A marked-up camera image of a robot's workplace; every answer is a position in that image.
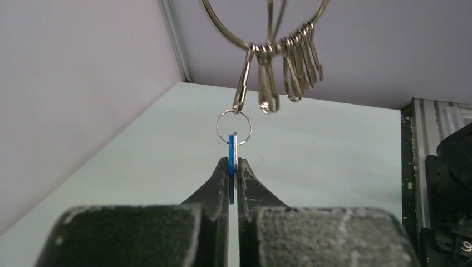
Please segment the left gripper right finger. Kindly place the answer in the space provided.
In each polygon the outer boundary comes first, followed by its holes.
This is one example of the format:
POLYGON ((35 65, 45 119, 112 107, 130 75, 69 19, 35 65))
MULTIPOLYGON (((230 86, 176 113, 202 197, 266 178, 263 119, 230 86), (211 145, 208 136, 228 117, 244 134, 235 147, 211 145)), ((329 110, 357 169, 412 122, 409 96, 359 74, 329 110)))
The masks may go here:
POLYGON ((390 212, 372 207, 290 207, 255 176, 237 169, 241 266, 420 266, 390 212))

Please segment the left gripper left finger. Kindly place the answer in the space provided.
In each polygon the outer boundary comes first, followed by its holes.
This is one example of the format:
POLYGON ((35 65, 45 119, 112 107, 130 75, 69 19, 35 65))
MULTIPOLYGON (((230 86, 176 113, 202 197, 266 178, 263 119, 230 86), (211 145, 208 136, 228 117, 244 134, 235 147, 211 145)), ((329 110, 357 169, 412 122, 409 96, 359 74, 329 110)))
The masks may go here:
POLYGON ((227 266, 228 159, 178 205, 94 205, 66 210, 36 266, 227 266))

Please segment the blue tag key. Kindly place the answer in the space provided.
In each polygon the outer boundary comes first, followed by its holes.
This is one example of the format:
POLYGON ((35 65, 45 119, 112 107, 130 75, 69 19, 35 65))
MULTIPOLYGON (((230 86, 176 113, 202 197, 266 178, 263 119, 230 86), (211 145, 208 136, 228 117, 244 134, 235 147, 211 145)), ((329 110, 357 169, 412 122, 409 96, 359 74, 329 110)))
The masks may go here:
POLYGON ((228 163, 227 163, 227 171, 229 174, 229 204, 234 205, 235 203, 235 178, 237 174, 238 168, 238 146, 245 144, 252 136, 253 125, 249 119, 249 117, 243 111, 238 111, 236 108, 231 108, 222 112, 216 121, 216 131, 219 138, 228 145, 228 163), (238 141, 237 132, 233 132, 232 134, 228 135, 228 138, 225 139, 220 132, 219 123, 223 116, 226 114, 233 113, 233 114, 240 114, 242 115, 249 125, 249 134, 243 141, 238 141))

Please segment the large silver keyring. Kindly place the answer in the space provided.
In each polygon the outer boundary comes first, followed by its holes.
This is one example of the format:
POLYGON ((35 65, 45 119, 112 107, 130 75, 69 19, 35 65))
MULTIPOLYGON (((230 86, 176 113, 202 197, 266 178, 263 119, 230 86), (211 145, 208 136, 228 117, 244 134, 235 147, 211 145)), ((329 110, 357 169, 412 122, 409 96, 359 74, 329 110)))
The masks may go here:
POLYGON ((220 21, 209 1, 203 7, 210 21, 231 44, 245 51, 244 65, 230 111, 243 112, 247 94, 248 77, 252 60, 258 64, 258 106, 264 114, 276 113, 280 109, 279 93, 275 83, 273 60, 281 57, 283 62, 284 93, 291 102, 299 102, 306 91, 324 79, 323 66, 314 43, 315 24, 328 6, 320 1, 313 16, 289 35, 277 39, 286 1, 281 1, 278 15, 274 15, 273 1, 267 1, 268 34, 264 43, 246 42, 237 37, 220 21))

